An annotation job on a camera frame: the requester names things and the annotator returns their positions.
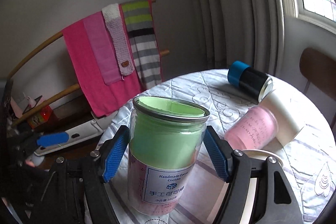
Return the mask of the white paper cup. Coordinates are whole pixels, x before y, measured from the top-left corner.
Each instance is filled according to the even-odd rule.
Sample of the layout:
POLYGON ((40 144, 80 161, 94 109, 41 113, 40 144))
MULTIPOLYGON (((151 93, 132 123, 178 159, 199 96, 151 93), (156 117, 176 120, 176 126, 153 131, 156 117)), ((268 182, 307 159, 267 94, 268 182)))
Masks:
POLYGON ((290 143, 305 126, 301 110, 289 97, 289 93, 275 89, 269 92, 259 103, 268 109, 278 124, 277 140, 284 147, 290 143))
MULTIPOLYGON (((277 160, 280 166, 283 168, 283 162, 280 157, 278 157, 275 153, 264 151, 261 149, 244 149, 243 152, 250 157, 251 159, 256 160, 266 160, 268 157, 273 157, 277 160)), ((249 182, 247 200, 244 207, 244 213, 248 211, 251 212, 251 215, 261 213, 264 214, 265 211, 265 203, 266 198, 259 197, 259 191, 261 189, 261 193, 265 193, 263 190, 263 186, 259 186, 260 180, 257 177, 251 177, 249 182)))

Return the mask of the green and pink labelled jar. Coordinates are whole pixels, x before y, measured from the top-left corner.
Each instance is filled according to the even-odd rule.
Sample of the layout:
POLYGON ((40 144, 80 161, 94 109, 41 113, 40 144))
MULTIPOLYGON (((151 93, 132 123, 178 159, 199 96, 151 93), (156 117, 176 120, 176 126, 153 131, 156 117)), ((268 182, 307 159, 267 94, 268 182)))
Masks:
POLYGON ((127 197, 135 210, 161 216, 176 207, 199 154, 210 112, 194 102, 133 99, 127 197))

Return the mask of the red orange bottle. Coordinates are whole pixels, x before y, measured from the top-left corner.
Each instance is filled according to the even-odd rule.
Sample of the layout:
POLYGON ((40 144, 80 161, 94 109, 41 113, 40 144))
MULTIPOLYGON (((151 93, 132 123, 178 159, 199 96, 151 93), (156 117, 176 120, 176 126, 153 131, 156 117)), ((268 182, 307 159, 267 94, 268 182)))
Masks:
POLYGON ((44 123, 51 123, 57 120, 57 116, 55 115, 52 108, 48 105, 32 115, 30 118, 28 118, 27 123, 32 129, 35 129, 44 123))

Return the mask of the wooden towel rack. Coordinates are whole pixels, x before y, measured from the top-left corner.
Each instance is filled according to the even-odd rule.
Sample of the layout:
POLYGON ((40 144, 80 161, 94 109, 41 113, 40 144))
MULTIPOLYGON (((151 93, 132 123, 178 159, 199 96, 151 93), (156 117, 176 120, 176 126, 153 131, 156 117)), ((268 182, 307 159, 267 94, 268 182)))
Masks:
MULTIPOLYGON (((151 10, 152 10, 152 4, 156 0, 151 0, 151 10)), ((112 38, 112 44, 114 47, 114 51, 116 54, 117 59, 117 65, 121 73, 121 79, 123 79, 125 76, 131 75, 133 72, 136 72, 134 59, 133 59, 133 53, 131 50, 131 45, 129 42, 129 39, 127 37, 127 31, 126 31, 126 25, 123 18, 123 13, 121 9, 122 4, 111 4, 106 7, 104 7, 101 12, 104 17, 105 26, 108 30, 110 37, 112 38)), ((54 34, 49 39, 47 39, 45 42, 43 42, 40 46, 35 48, 32 52, 30 52, 9 74, 9 77, 13 77, 15 73, 25 63, 27 63, 30 59, 32 59, 35 55, 37 55, 39 52, 41 52, 43 49, 48 47, 50 44, 55 42, 56 40, 64 38, 62 31, 54 34)), ((162 58, 163 56, 168 55, 170 52, 168 50, 160 51, 159 54, 162 58)), ((139 80, 139 83, 141 87, 143 88, 143 91, 147 90, 143 87, 141 81, 139 80)), ((28 100, 28 106, 29 108, 25 110, 24 112, 19 112, 17 107, 14 107, 14 113, 17 117, 17 119, 14 121, 14 125, 18 125, 22 123, 23 121, 28 120, 32 115, 37 113, 39 110, 44 108, 45 106, 50 106, 52 103, 76 92, 76 91, 82 91, 81 87, 79 85, 79 82, 77 80, 77 83, 74 85, 71 85, 70 87, 66 88, 65 90, 55 94, 54 96, 50 97, 49 99, 44 99, 43 97, 39 97, 37 99, 32 99, 30 97, 27 98, 28 100)))

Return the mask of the pink clear jar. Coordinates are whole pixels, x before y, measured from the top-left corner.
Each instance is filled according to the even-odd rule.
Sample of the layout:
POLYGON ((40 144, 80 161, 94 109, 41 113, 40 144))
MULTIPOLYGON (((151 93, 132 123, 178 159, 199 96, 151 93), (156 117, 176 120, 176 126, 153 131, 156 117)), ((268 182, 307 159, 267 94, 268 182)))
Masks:
POLYGON ((274 115, 262 106, 254 106, 226 131, 224 139, 233 149, 262 149, 277 132, 274 115))

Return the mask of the bright pink towel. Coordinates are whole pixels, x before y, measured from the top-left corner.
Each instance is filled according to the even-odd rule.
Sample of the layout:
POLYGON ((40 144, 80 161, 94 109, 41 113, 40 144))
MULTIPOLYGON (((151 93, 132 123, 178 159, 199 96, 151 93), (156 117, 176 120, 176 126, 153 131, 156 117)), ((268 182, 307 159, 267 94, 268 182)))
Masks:
POLYGON ((111 114, 143 91, 136 72, 113 84, 104 83, 83 20, 62 33, 79 85, 95 116, 111 114))

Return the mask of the blue and black canister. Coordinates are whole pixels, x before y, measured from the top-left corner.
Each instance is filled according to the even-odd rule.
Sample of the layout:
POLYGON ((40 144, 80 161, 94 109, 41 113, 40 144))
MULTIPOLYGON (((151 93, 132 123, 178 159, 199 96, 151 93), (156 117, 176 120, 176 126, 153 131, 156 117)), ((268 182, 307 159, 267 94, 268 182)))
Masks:
POLYGON ((273 80, 248 64, 235 61, 228 69, 228 82, 252 99, 261 102, 273 90, 273 80))

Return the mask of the light pink cloth strip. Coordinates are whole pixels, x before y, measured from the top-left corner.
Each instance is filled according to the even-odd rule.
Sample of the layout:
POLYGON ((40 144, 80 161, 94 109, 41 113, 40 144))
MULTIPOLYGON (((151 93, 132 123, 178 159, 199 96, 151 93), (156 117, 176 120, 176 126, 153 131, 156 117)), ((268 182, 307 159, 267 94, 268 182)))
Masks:
POLYGON ((83 19, 84 27, 104 84, 111 85, 121 80, 112 38, 105 26, 102 12, 83 19))

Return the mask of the brown wooden chair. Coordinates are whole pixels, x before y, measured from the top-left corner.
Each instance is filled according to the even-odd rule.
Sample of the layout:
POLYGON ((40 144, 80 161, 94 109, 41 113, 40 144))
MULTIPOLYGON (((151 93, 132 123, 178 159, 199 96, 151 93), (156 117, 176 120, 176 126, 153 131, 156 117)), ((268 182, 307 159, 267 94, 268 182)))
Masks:
POLYGON ((335 60, 330 56, 314 49, 303 50, 299 69, 301 74, 307 79, 303 90, 306 94, 310 84, 316 86, 321 92, 335 100, 335 60))

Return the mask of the striped neon grey sock cloth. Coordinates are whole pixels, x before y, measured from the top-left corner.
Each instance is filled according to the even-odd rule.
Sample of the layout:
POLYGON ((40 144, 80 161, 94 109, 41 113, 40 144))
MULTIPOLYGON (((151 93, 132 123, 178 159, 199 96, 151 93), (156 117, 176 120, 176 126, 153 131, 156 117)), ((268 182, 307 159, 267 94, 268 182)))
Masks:
POLYGON ((151 0, 123 3, 121 9, 139 80, 150 89, 162 82, 151 0))

